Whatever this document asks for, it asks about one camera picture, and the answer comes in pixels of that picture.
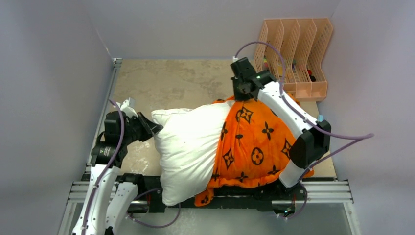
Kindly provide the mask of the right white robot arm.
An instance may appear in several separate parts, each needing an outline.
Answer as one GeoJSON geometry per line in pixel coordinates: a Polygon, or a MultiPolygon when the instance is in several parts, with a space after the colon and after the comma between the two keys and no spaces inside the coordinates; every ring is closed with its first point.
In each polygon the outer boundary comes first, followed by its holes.
{"type": "Polygon", "coordinates": [[[303,110],[268,70],[256,72],[248,58],[233,57],[231,78],[236,101],[259,100],[267,105],[288,127],[295,142],[288,151],[290,160],[275,185],[276,196],[287,199],[294,193],[311,164],[328,152],[331,125],[303,110]]]}

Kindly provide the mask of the orange patterned pillowcase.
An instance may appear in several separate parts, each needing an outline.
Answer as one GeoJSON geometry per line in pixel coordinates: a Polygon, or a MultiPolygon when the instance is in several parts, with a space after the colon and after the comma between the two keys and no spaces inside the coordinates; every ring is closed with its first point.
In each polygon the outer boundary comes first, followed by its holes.
{"type": "Polygon", "coordinates": [[[254,99],[227,99],[231,109],[222,126],[213,173],[206,189],[195,196],[197,207],[208,205],[214,189],[256,188],[278,179],[295,142],[289,128],[266,104],[254,99]]]}

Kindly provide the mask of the white pillow insert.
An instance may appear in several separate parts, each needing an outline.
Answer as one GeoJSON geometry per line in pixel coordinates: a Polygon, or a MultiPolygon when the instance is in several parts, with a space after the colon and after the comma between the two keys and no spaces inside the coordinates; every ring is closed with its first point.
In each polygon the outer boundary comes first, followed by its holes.
{"type": "Polygon", "coordinates": [[[160,155],[162,201],[174,206],[204,191],[211,180],[223,124],[233,100],[195,109],[151,112],[162,130],[154,136],[160,155]]]}

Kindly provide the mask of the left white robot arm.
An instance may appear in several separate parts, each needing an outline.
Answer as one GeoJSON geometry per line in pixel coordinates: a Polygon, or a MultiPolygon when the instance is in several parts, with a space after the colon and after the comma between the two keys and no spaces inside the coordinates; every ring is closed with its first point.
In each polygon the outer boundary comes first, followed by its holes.
{"type": "Polygon", "coordinates": [[[144,176],[120,169],[128,145],[154,137],[162,126],[141,112],[113,111],[106,115],[104,131],[91,151],[90,180],[81,210],[71,234],[114,235],[133,200],[146,194],[144,176]]]}

